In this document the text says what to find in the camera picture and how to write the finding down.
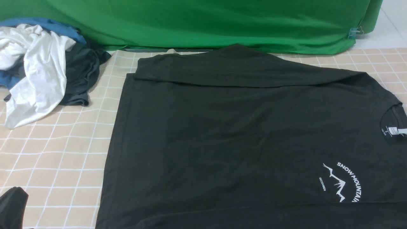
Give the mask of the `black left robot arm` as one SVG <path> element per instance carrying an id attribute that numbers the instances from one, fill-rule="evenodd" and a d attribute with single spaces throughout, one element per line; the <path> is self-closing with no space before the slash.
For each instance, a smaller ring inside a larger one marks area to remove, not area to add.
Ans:
<path id="1" fill-rule="evenodd" d="M 21 229 L 29 195 L 21 187 L 12 187 L 0 197 L 0 228 Z"/>

